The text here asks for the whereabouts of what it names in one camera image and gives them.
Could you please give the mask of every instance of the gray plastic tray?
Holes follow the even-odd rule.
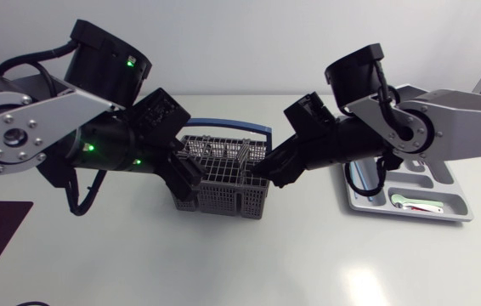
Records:
[[[352,179],[362,189],[372,189],[378,182],[373,158],[352,163]],[[456,178],[441,162],[404,161],[401,168],[390,171],[382,191],[371,198],[356,194],[347,184],[348,201],[351,208],[358,211],[389,213],[402,216],[432,218],[448,221],[471,221],[471,211]],[[400,194],[411,199],[441,201],[443,213],[423,212],[395,207],[390,196]]]

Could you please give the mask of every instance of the green led light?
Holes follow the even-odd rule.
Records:
[[[95,147],[93,146],[93,144],[88,144],[88,143],[85,143],[84,147],[82,148],[82,151],[84,152],[91,152],[93,150],[95,150]]]

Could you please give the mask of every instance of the spoon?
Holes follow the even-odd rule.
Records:
[[[392,195],[390,196],[390,200],[392,200],[393,204],[424,204],[424,205],[431,205],[435,207],[444,207],[444,203],[441,201],[430,201],[430,200],[417,200],[417,199],[409,199],[402,195]]]

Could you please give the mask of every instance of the blue basket handle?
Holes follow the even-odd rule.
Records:
[[[191,118],[185,127],[216,127],[216,128],[234,128],[242,131],[253,133],[260,133],[267,139],[267,153],[273,149],[273,129],[259,124],[240,122],[228,119],[214,119],[214,118]]]

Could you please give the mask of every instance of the wire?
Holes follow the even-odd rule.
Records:
[[[36,52],[32,54],[20,55],[12,59],[7,59],[0,65],[0,76],[2,77],[4,75],[4,72],[8,71],[13,67],[16,67],[17,65],[35,63],[43,60],[56,59],[63,55],[69,54],[70,52],[74,51],[77,47],[78,47],[78,42],[71,40],[66,45],[61,46],[59,48],[51,49],[48,51]]]
[[[44,68],[44,66],[40,65],[37,62],[27,63],[27,64],[37,68],[37,70],[40,72],[40,75],[42,76],[42,78],[46,82],[46,85],[48,85],[50,97],[56,97],[57,96],[57,88],[55,87],[54,80],[52,79],[52,77],[50,76],[50,74],[48,73],[46,68]]]
[[[106,170],[98,170],[97,175],[95,175],[95,179],[91,187],[88,187],[89,192],[86,195],[86,198],[80,205],[78,205],[78,196],[80,195],[78,192],[78,179],[76,177],[76,173],[70,177],[69,185],[65,187],[65,193],[67,195],[67,202],[69,203],[69,209],[71,213],[75,216],[83,216],[85,213],[88,212],[89,208],[92,206],[97,193],[99,192],[99,187],[103,183],[105,179]]]
[[[50,306],[46,303],[43,303],[43,302],[25,302],[25,303],[21,303],[17,306]]]
[[[376,173],[378,175],[378,184],[376,185],[376,187],[372,190],[362,190],[358,188],[358,186],[356,186],[354,184],[354,181],[352,180],[352,174],[350,172],[350,162],[347,162],[344,165],[344,176],[346,177],[348,185],[350,185],[350,188],[352,188],[352,190],[354,190],[355,193],[360,196],[376,196],[382,191],[382,188],[384,187],[384,182],[386,181],[386,168],[384,167],[384,157],[376,160]]]

